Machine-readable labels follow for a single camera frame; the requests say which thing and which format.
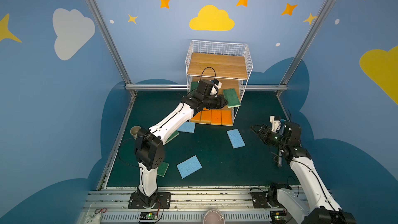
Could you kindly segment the orange sponge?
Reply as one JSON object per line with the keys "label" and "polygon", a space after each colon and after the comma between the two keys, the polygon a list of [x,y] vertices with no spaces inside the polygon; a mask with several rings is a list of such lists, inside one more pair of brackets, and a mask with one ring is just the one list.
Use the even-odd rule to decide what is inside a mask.
{"label": "orange sponge", "polygon": [[202,118],[202,112],[199,112],[190,119],[190,122],[201,122],[201,118]]}
{"label": "orange sponge", "polygon": [[211,111],[211,124],[222,125],[222,111],[212,110]]}
{"label": "orange sponge", "polygon": [[211,110],[201,111],[201,123],[211,123]]}
{"label": "orange sponge", "polygon": [[222,125],[232,126],[233,118],[231,110],[221,110],[221,123]]}

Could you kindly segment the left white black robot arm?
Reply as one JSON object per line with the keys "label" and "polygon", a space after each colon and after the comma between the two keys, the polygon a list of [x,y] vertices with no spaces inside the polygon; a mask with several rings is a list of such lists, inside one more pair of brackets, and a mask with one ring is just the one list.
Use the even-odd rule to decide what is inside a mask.
{"label": "left white black robot arm", "polygon": [[202,110],[220,110],[228,105],[224,96],[219,94],[221,87],[222,82],[217,79],[200,80],[198,87],[182,98],[163,120],[149,129],[140,128],[136,137],[135,155],[140,168],[137,191],[142,199],[156,199],[157,170],[164,161],[164,145],[170,136]]}

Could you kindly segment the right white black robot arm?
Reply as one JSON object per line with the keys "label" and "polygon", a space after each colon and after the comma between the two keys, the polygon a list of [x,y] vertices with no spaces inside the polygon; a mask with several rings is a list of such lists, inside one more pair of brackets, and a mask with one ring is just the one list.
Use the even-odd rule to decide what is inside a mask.
{"label": "right white black robot arm", "polygon": [[253,125],[251,130],[266,145],[280,150],[297,177],[307,198],[301,201],[288,184],[272,183],[266,194],[271,207],[284,207],[298,224],[355,224],[352,213],[345,212],[329,193],[314,161],[301,145],[301,126],[291,121],[271,120],[271,125]]}

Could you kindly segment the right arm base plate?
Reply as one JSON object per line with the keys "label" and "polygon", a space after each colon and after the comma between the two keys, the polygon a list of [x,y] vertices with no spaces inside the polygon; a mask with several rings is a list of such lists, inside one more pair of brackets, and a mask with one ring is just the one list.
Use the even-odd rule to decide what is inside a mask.
{"label": "right arm base plate", "polygon": [[283,208],[280,204],[268,199],[268,193],[263,191],[250,192],[254,208]]}

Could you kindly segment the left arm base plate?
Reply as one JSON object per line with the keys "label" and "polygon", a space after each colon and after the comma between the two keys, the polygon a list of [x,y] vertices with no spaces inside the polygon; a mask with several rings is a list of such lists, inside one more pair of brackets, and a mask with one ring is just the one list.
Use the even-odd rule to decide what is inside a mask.
{"label": "left arm base plate", "polygon": [[151,197],[144,196],[140,191],[130,195],[128,209],[169,209],[171,204],[170,192],[155,192]]}

